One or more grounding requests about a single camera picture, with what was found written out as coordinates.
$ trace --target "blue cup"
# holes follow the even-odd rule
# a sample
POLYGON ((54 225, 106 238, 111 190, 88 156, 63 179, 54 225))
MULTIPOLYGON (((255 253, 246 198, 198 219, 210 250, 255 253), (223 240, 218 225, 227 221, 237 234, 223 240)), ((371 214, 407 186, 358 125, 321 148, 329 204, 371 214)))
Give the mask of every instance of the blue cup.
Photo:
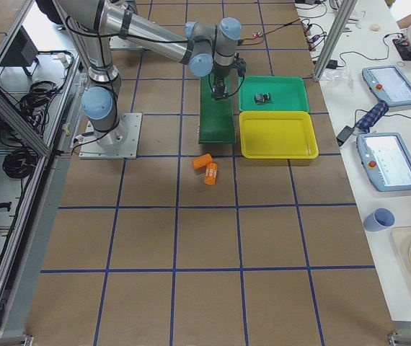
POLYGON ((394 225, 393 213, 385 208, 373 211, 363 222, 367 231, 381 231, 394 225))

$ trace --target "tablet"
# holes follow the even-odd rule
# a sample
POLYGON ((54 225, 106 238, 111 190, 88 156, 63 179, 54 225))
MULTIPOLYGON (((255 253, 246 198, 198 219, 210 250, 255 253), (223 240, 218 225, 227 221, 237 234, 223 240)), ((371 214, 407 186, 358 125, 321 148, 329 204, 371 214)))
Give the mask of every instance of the tablet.
POLYGON ((363 68, 363 78, 372 93, 389 107, 411 105, 411 82, 398 66, 363 68))
POLYGON ((398 133, 360 134, 356 147, 378 191, 411 190, 411 156, 398 133))

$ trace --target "yellow tray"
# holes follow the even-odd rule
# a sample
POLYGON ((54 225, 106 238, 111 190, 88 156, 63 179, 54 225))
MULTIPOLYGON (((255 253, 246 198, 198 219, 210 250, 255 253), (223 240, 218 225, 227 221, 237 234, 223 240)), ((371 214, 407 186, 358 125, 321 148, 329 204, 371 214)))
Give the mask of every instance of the yellow tray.
POLYGON ((307 112, 245 111, 239 127, 248 159, 314 159, 319 154, 307 112))

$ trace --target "orange bottle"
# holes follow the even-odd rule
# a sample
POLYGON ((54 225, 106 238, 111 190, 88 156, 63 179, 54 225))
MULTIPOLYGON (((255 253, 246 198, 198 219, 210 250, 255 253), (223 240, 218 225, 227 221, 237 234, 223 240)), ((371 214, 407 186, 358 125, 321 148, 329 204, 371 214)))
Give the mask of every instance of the orange bottle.
POLYGON ((210 164, 207 164, 207 167, 205 168, 205 177, 204 177, 204 182, 207 185, 215 184, 215 181, 217 179, 217 171, 218 171, 218 164, 216 164, 215 162, 211 162, 210 164))
POLYGON ((204 154, 198 157, 195 157, 191 160, 194 169, 199 169, 205 167, 212 162, 212 156, 210 154, 204 154))

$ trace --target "tablet screen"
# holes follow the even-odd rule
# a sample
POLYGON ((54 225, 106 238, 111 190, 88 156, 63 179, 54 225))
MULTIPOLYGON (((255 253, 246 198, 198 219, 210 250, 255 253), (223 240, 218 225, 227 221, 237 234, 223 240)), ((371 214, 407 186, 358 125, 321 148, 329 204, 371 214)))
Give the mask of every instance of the tablet screen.
POLYGON ((411 100, 410 85, 398 74, 395 68, 374 68, 371 73, 379 84, 383 86, 383 91, 393 102, 403 102, 411 100))
POLYGON ((411 185, 411 166, 396 136, 365 137, 385 186, 411 185))

